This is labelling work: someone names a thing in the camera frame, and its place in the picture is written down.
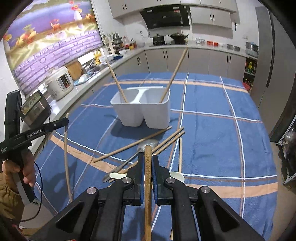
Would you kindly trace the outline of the person's left hand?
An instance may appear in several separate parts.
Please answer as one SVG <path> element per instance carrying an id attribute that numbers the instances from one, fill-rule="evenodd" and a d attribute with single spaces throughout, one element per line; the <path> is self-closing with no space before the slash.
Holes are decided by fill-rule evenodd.
<path id="1" fill-rule="evenodd" d="M 2 163 L 2 170 L 4 173 L 4 180 L 13 192 L 18 193 L 16 183 L 13 179 L 14 173 L 23 173 L 23 182 L 34 187 L 36 182 L 34 157 L 29 149 L 22 151 L 23 167 L 21 168 L 11 160 L 4 160 Z"/>

